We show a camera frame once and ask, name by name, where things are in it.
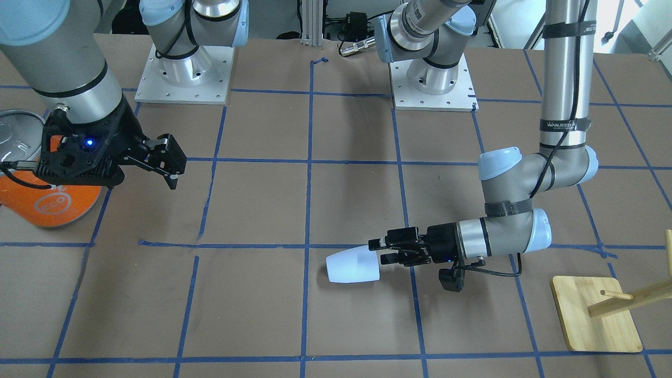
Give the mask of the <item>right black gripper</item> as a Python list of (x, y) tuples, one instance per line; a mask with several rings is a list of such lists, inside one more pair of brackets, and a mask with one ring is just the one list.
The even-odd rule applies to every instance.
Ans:
[(178, 177), (185, 172), (187, 157), (172, 134), (145, 140), (125, 151), (120, 165), (135, 165), (161, 175), (168, 187), (177, 189)]

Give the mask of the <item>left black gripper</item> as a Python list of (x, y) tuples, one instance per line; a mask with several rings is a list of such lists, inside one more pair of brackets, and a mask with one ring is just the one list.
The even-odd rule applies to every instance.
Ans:
[(396, 252), (380, 256), (381, 264), (402, 264), (406, 267), (420, 264), (463, 263), (457, 237), (457, 223), (434, 225), (422, 235), (417, 227), (393, 229), (386, 237), (370, 239), (369, 250), (393, 249)]

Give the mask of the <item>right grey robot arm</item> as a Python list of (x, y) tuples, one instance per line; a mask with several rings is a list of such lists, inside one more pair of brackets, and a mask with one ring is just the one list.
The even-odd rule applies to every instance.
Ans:
[[(2, 52), (52, 108), (40, 153), (2, 163), (13, 182), (115, 187), (122, 166), (160, 175), (175, 189), (187, 157), (172, 134), (146, 136), (93, 38), (108, 3), (2, 1)], [(136, 101), (224, 104), (233, 52), (249, 36), (247, 1), (141, 1), (153, 38)]]

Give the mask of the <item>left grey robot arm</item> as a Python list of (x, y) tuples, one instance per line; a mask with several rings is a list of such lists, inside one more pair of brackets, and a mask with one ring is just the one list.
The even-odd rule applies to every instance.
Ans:
[(539, 151), (523, 155), (518, 148), (505, 148), (483, 153), (478, 174), (485, 216), (430, 226), (425, 235), (416, 227), (389, 230), (368, 243), (371, 251), (390, 250), (382, 255), (383, 264), (456, 263), (550, 246), (548, 217), (534, 207), (533, 197), (586, 182), (599, 166), (595, 151), (586, 144), (596, 15), (596, 1), (545, 3)]

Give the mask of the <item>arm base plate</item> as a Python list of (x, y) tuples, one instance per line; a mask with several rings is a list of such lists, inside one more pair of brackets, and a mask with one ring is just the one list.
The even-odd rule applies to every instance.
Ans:
[(449, 69), (430, 66), (420, 58), (389, 64), (397, 110), (478, 111), (479, 105), (465, 55)]
[(200, 46), (181, 60), (158, 58), (152, 47), (136, 90), (141, 103), (225, 105), (235, 48)]

